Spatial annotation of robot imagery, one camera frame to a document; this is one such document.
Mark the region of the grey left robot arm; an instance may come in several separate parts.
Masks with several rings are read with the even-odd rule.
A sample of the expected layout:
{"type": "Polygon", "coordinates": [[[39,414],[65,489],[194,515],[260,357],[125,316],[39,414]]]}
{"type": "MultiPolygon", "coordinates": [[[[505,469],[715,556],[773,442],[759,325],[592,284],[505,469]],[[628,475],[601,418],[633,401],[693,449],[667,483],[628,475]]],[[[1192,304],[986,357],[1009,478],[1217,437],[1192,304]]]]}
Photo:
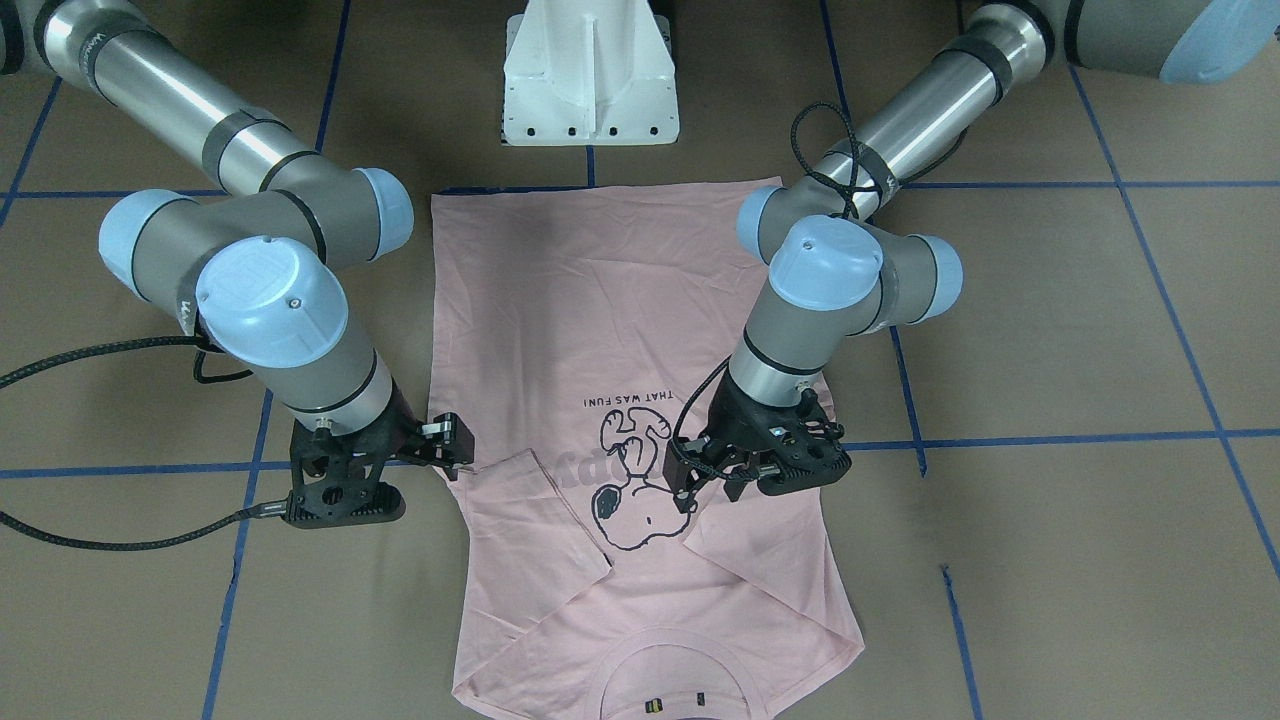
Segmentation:
{"type": "Polygon", "coordinates": [[[989,108],[1056,60],[1212,85],[1249,64],[1277,28],[1275,1],[987,1],[864,126],[790,187],[748,196],[736,233],[767,278],[736,350],[710,374],[707,424],[675,432],[663,474],[681,512],[718,479],[778,496],[835,483],[851,460],[817,386],[846,337],[924,322],[963,290],[956,250],[870,223],[989,108]]]}

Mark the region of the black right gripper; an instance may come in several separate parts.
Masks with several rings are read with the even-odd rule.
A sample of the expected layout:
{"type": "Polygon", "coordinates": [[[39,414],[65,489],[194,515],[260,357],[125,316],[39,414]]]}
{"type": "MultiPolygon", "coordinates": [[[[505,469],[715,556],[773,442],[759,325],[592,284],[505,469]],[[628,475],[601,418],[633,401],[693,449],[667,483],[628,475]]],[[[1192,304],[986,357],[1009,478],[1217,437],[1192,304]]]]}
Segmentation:
{"type": "Polygon", "coordinates": [[[294,421],[291,437],[292,501],[401,501],[381,479],[388,461],[406,459],[460,479],[474,464],[475,436],[457,413],[431,420],[413,415],[398,387],[365,428],[339,434],[337,421],[294,421]]]}

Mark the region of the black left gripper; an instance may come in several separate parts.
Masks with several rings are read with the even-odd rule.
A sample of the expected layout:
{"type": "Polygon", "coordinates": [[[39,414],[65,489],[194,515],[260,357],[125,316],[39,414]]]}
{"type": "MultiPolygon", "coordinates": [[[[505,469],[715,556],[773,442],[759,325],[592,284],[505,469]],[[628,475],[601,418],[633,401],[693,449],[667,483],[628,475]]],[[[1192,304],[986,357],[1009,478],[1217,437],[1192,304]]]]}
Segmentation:
{"type": "Polygon", "coordinates": [[[732,502],[749,486],[756,487],[758,454],[771,436],[783,434],[782,427],[831,420],[812,387],[801,391],[796,405],[774,407],[751,398],[728,375],[721,378],[710,401],[707,427],[692,439],[678,433],[691,406],[686,402],[681,411],[664,459],[664,479],[681,514],[698,510],[698,492],[714,478],[732,502]]]}

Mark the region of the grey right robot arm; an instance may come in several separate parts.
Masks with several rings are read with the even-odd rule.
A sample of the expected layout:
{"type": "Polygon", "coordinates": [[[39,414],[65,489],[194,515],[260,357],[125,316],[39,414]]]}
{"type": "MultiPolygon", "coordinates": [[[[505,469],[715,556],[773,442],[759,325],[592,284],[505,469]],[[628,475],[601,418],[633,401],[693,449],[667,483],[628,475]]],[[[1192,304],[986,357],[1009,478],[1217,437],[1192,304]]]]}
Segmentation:
{"type": "Polygon", "coordinates": [[[291,502],[325,519],[389,492],[390,460],[456,469],[475,441],[453,413],[417,419],[337,270],[413,232],[378,168],[343,169],[177,50],[128,1],[5,1],[3,73],[44,69],[102,99],[198,167],[225,201],[134,192],[99,252],[187,341],[242,363],[294,418],[291,502]]]}

